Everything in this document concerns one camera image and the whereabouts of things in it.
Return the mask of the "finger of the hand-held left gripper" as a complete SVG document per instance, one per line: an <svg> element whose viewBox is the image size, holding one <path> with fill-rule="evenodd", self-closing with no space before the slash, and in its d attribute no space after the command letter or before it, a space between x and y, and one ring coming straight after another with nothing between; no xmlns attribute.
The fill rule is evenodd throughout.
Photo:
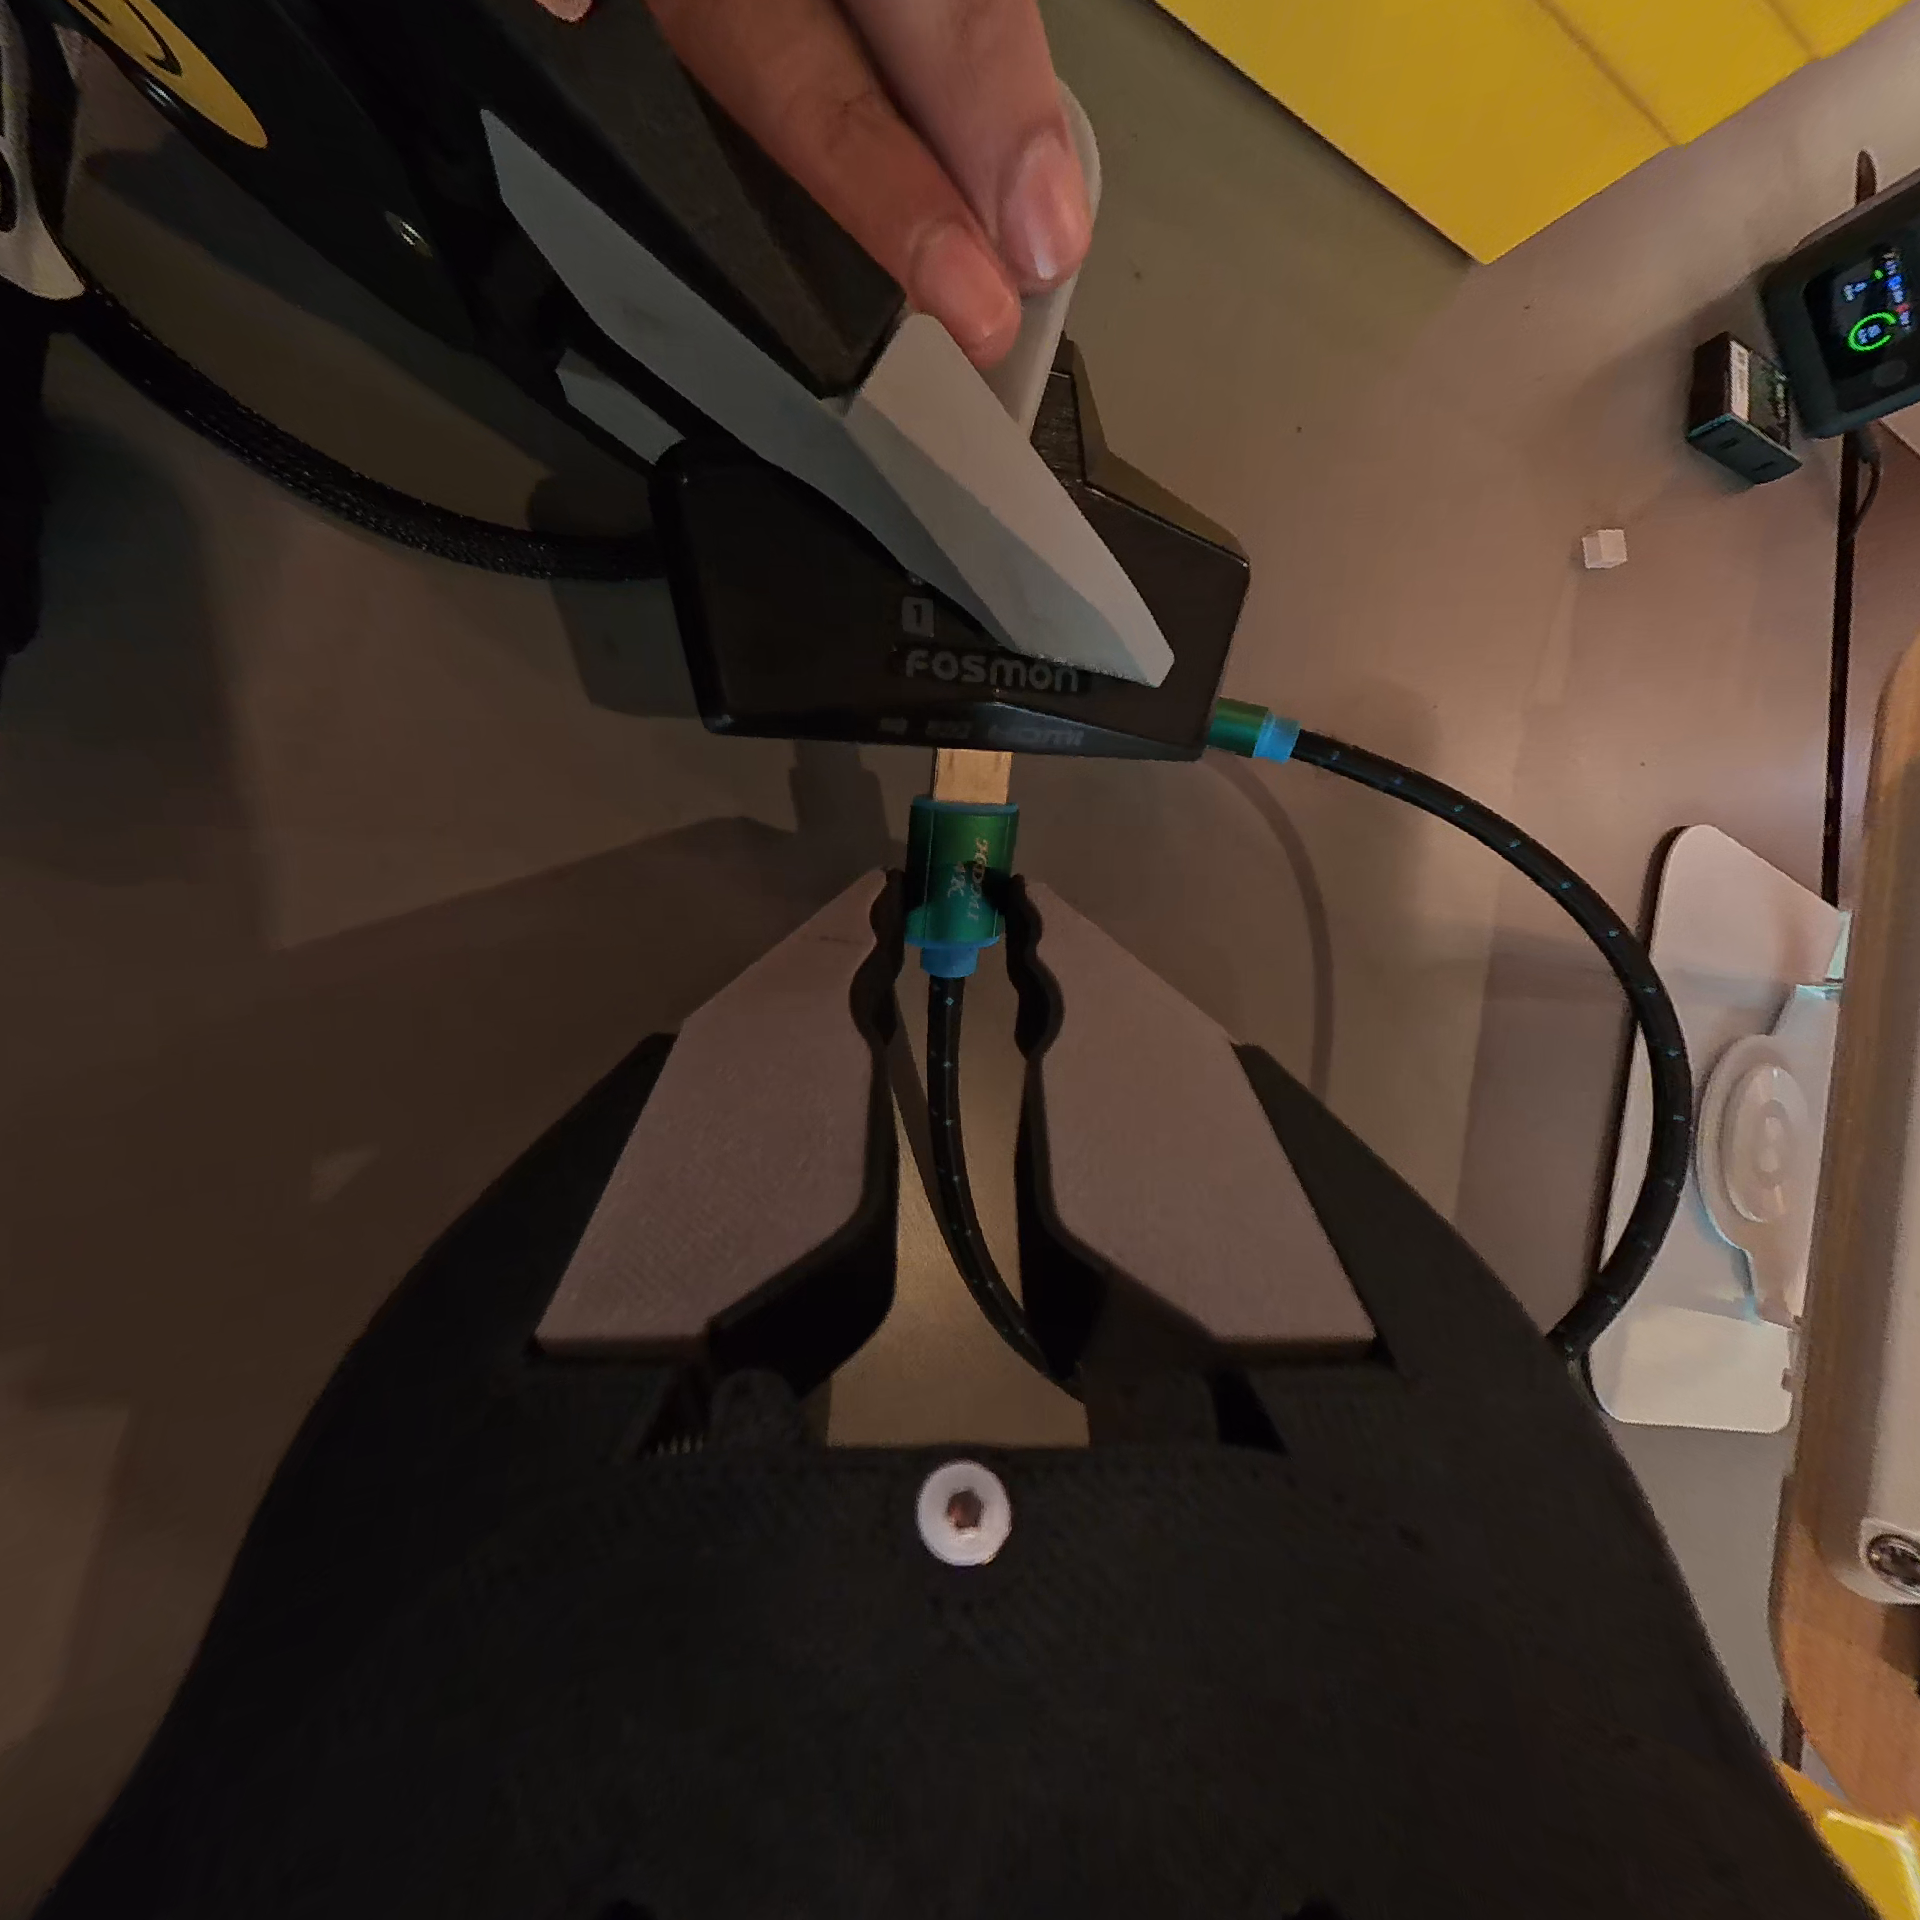
<svg viewBox="0 0 1920 1920"><path fill-rule="evenodd" d="M1162 619L1028 440L1074 279L999 370L697 80L479 80L501 207L584 318L559 355L633 362L819 492L1031 660L1166 683Z"/></svg>
<svg viewBox="0 0 1920 1920"><path fill-rule="evenodd" d="M563 402L638 464L657 464L690 436L682 397L633 362L563 355L554 376Z"/></svg>

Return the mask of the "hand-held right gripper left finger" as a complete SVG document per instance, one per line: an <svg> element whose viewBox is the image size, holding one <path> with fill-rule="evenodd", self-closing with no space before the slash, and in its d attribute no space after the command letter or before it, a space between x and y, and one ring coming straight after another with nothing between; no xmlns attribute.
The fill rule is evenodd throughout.
<svg viewBox="0 0 1920 1920"><path fill-rule="evenodd" d="M903 889L852 882L690 1012L536 1323L549 1359L819 1390L899 1278Z"/></svg>

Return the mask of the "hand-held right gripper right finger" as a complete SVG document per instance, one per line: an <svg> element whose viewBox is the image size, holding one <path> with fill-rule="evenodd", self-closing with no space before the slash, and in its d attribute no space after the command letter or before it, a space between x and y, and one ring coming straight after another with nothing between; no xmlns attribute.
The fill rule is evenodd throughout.
<svg viewBox="0 0 1920 1920"><path fill-rule="evenodd" d="M1352 1361L1377 1320L1233 1036L1047 884L1015 884L1019 1285L1047 1361Z"/></svg>

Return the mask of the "black HDMI switch hub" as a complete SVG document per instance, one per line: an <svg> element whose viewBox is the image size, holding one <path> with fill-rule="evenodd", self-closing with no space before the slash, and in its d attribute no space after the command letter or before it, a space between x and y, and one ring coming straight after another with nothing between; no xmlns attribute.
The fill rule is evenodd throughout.
<svg viewBox="0 0 1920 1920"><path fill-rule="evenodd" d="M205 446L376 540L531 582L666 589L708 735L1074 757L1197 757L1213 747L1248 596L1245 548L1118 461L1076 345L1059 345L1031 446L1162 619L1166 683L993 641L981 616L916 579L852 516L723 440L661 452L650 533L531 533L397 495L301 446L157 339L103 291L70 333Z"/></svg>

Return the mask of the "yellow plastic bin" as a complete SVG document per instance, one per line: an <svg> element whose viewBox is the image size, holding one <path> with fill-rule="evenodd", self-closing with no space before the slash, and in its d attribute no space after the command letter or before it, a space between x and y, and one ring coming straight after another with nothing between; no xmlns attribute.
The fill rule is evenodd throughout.
<svg viewBox="0 0 1920 1920"><path fill-rule="evenodd" d="M1795 1766L1777 1766L1795 1803L1812 1818L1817 1836L1830 1843L1836 1865L1853 1879L1860 1898L1882 1920L1920 1917L1920 1822L1914 1815L1877 1818L1841 1803L1836 1790L1819 1784Z"/></svg>
<svg viewBox="0 0 1920 1920"><path fill-rule="evenodd" d="M1477 266L1850 50L1896 0L1166 0Z"/></svg>

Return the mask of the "person's left hand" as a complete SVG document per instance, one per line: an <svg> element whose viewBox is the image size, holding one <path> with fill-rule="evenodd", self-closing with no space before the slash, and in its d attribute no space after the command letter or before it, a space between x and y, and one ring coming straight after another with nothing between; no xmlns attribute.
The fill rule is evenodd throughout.
<svg viewBox="0 0 1920 1920"><path fill-rule="evenodd" d="M1031 0L656 0L690 80L993 370L1076 277L1091 178Z"/></svg>

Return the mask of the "dark green battery charger case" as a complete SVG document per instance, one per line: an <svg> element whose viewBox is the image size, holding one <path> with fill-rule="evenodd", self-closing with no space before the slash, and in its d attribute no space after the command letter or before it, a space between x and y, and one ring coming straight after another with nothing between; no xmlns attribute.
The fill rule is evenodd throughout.
<svg viewBox="0 0 1920 1920"><path fill-rule="evenodd" d="M1761 277L1803 436L1841 440L1920 402L1920 178L1812 232Z"/></svg>

